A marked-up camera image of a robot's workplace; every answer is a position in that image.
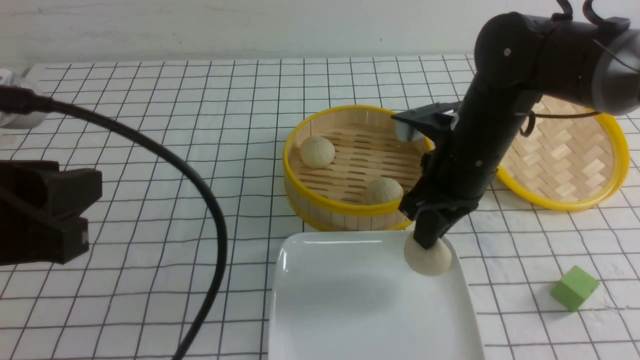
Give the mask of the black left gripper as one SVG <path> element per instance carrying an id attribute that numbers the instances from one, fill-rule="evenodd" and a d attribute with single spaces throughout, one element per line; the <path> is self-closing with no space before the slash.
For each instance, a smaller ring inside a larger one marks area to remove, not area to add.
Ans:
<path id="1" fill-rule="evenodd" d="M 56 161 L 0 162 L 0 264 L 67 264 L 89 251 L 83 213 L 103 195 L 94 168 Z"/>

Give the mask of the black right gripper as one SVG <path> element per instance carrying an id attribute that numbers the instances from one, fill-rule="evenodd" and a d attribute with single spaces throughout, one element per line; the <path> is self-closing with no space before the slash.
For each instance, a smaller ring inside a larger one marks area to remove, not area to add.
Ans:
<path id="1" fill-rule="evenodd" d="M 430 150 L 421 174 L 398 210 L 414 221 L 413 240 L 430 249 L 458 221 L 475 211 L 489 186 L 486 150 Z"/>

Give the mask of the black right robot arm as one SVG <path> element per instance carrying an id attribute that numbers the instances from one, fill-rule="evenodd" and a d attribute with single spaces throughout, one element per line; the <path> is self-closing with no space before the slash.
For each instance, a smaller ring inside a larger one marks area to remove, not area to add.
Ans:
<path id="1" fill-rule="evenodd" d="M 477 209 L 542 96 L 611 116 L 638 109 L 639 36 L 620 17 L 585 23 L 569 14 L 511 12 L 487 21 L 475 42 L 476 73 L 464 99 L 392 116 L 435 145 L 398 205 L 414 221 L 413 240 L 430 249 Z"/>

